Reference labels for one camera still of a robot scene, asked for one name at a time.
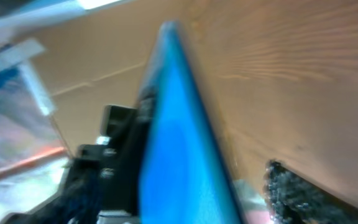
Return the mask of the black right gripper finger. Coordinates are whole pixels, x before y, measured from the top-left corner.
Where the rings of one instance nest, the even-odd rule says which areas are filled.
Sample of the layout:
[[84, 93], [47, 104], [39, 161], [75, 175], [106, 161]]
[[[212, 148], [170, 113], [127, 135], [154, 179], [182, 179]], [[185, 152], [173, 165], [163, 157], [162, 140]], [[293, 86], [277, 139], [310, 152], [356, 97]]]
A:
[[267, 163], [265, 201], [274, 223], [358, 224], [358, 208], [292, 172], [277, 160]]

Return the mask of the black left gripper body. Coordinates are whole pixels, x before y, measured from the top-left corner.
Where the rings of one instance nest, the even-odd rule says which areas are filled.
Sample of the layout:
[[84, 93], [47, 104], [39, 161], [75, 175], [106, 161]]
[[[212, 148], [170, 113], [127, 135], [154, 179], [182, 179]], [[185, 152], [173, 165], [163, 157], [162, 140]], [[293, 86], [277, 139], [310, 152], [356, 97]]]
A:
[[101, 122], [104, 144], [83, 144], [58, 192], [29, 212], [10, 213], [2, 223], [97, 223], [101, 212], [137, 215], [140, 167], [154, 106], [107, 105]]

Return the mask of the blue screen Galaxy smartphone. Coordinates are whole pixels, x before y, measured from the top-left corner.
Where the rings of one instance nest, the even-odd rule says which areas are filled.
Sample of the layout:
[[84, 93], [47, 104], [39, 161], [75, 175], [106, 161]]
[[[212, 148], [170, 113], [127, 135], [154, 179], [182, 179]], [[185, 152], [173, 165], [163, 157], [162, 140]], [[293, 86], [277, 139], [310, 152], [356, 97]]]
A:
[[142, 223], [244, 223], [179, 23], [160, 27], [141, 92], [155, 92], [140, 172]]

